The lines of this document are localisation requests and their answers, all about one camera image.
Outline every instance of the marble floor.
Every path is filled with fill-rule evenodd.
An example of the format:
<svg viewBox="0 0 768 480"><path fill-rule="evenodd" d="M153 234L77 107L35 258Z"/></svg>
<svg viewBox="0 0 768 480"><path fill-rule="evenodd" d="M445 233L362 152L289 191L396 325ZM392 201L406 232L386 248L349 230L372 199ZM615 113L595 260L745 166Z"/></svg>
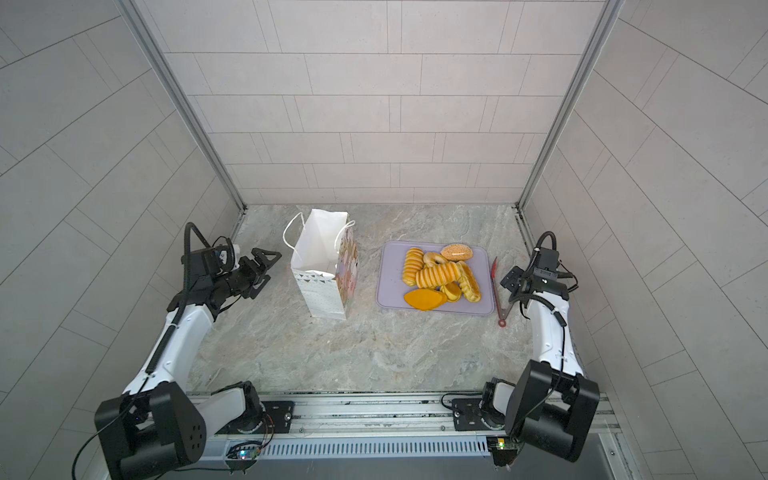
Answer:
<svg viewBox="0 0 768 480"><path fill-rule="evenodd" d="M283 243L283 228L313 207L348 211L356 221L359 274L346 320L312 318L290 271L292 250ZM291 227L286 237L295 242L298 235ZM515 381L531 355L531 328L517 309L502 329L495 313L421 314L376 304L388 240L480 245L491 261L498 256L499 276L514 265L525 268L529 258L508 205L250 207L235 242L243 252L260 247L283 258L258 298L241 300L219 316L187 388L210 391L250 380L259 392L447 391L481 389L493 376Z"/></svg>

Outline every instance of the gift bag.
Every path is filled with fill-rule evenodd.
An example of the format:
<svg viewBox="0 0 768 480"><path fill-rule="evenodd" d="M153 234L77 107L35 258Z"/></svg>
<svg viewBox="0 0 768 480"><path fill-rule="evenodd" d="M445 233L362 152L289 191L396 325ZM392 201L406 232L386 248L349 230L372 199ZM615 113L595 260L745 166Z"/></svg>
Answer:
<svg viewBox="0 0 768 480"><path fill-rule="evenodd" d="M302 231L296 246L286 240L293 221L301 217ZM357 281L357 245L353 221L347 212L313 208L304 221L299 212L283 231L283 242L293 249L290 267L312 316L345 319L346 307Z"/></svg>

